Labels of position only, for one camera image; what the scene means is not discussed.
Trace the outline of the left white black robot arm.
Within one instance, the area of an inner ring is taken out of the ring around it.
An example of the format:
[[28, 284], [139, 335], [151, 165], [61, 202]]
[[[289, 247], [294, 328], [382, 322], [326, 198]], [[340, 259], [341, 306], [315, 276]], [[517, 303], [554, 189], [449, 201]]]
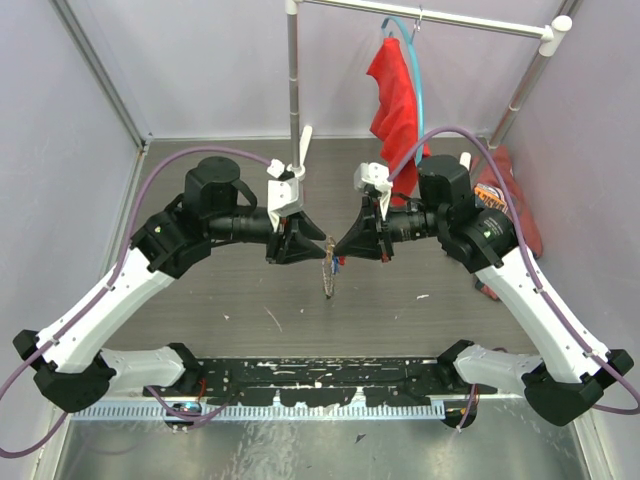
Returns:
[[302, 210], [303, 167], [273, 160], [267, 171], [267, 204], [261, 207], [236, 162], [201, 160], [186, 173], [183, 192], [131, 236], [124, 257], [100, 284], [54, 324], [14, 338], [20, 356], [34, 360], [34, 382], [45, 398], [76, 413], [108, 393], [152, 386], [188, 396], [202, 387], [203, 367], [182, 343], [128, 352], [104, 345], [215, 248], [262, 244], [267, 262], [280, 265], [323, 258], [318, 244], [325, 235]]

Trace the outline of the metal numbered keyring organizer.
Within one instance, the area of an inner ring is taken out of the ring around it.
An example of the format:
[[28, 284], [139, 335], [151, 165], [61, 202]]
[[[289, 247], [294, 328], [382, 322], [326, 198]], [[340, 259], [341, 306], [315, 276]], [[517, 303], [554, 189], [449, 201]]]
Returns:
[[322, 282], [323, 292], [326, 299], [331, 299], [335, 295], [335, 277], [337, 274], [332, 272], [332, 260], [335, 255], [336, 241], [329, 236], [325, 244], [325, 257], [322, 261]]

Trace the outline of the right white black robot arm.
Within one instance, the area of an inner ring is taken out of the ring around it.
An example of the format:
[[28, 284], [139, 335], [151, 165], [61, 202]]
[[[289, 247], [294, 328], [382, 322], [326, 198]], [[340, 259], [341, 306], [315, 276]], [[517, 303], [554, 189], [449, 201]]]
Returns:
[[437, 358], [444, 390], [459, 394], [481, 384], [518, 394], [544, 420], [565, 426], [594, 408], [605, 389], [633, 367], [625, 350], [597, 341], [559, 298], [530, 249], [519, 243], [512, 219], [477, 202], [469, 171], [455, 157], [423, 161], [420, 196], [402, 208], [390, 205], [389, 175], [378, 163], [357, 168], [361, 210], [336, 255], [386, 262], [395, 244], [434, 237], [498, 295], [537, 349], [534, 355], [509, 354], [460, 340]]

